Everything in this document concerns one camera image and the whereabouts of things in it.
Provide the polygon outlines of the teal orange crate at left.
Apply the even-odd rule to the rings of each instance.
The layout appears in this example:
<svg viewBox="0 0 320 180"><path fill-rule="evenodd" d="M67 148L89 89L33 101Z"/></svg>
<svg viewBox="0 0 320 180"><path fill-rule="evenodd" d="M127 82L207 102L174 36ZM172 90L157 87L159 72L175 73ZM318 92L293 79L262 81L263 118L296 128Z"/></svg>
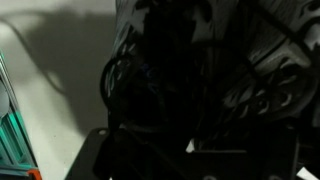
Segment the teal orange crate at left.
<svg viewBox="0 0 320 180"><path fill-rule="evenodd" d="M43 180L3 54L0 54L0 175L1 180Z"/></svg>

